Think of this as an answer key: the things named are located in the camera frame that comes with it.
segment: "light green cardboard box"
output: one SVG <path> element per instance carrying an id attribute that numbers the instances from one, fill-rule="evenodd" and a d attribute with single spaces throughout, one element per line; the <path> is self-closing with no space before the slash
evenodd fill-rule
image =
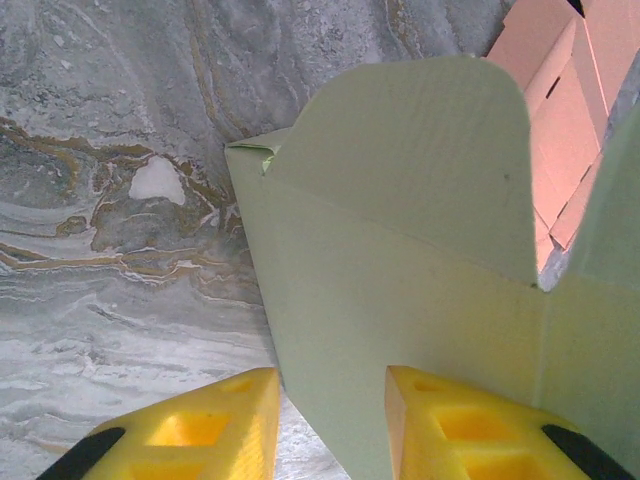
<path id="1" fill-rule="evenodd" d="M 391 478 L 390 364 L 565 415 L 640 472 L 638 117 L 550 295 L 527 109 L 485 60 L 360 66 L 228 146 L 285 389 L 354 480 Z"/>

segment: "pink cardboard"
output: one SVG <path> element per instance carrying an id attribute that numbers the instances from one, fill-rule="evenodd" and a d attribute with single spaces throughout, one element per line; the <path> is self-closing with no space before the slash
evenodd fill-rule
<path id="1" fill-rule="evenodd" d="M 575 236 L 611 108 L 640 48 L 640 0 L 582 6 L 584 18 L 566 0 L 518 0 L 487 55 L 529 109 L 539 268 L 551 237 L 567 248 Z"/>

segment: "black tip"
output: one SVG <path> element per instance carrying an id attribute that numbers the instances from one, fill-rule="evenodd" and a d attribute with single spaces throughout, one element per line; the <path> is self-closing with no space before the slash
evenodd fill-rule
<path id="1" fill-rule="evenodd" d="M 635 480 L 584 435 L 558 425 L 545 425 L 542 431 L 591 480 Z"/>
<path id="2" fill-rule="evenodd" d="M 580 0 L 568 0 L 573 8 L 576 9 L 583 18 L 584 18 L 584 8 L 582 7 L 582 2 Z"/>
<path id="3" fill-rule="evenodd" d="M 83 438 L 36 480 L 81 480 L 124 433 L 116 427 Z"/>

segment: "marble surface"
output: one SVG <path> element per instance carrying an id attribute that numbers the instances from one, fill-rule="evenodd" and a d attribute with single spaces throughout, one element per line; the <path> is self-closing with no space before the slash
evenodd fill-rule
<path id="1" fill-rule="evenodd" d="M 512 3 L 0 0 L 0 478 L 275 365 L 224 144 L 359 63 L 484 54 Z M 278 479 L 347 478 L 281 415 Z"/>

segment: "cardboard box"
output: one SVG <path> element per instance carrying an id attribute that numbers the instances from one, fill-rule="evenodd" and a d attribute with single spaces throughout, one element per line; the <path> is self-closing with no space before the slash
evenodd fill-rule
<path id="1" fill-rule="evenodd" d="M 449 57 L 360 66 L 290 130 L 228 146 L 284 387 L 354 480 L 391 478 L 383 399 L 394 364 L 552 408 L 640 470 L 640 295 L 626 276 L 600 290 L 591 233 L 557 292 L 535 288 L 534 221 L 545 223 L 534 220 L 529 135 L 506 72 Z M 631 154 L 640 165 L 637 152 L 605 160 L 606 175 Z M 587 231 L 606 211 L 602 248 L 622 218 L 606 195 L 598 202 Z M 633 271 L 640 258 L 624 262 L 615 268 Z"/>
<path id="2" fill-rule="evenodd" d="M 584 16 L 566 0 L 518 0 L 487 58 L 523 90 L 532 119 L 533 196 L 554 238 L 569 246 L 587 198 L 575 195 L 599 154 L 607 119 L 640 48 L 640 2 L 589 0 Z M 571 215 L 560 212 L 572 199 Z M 541 237 L 538 266 L 547 241 Z"/>

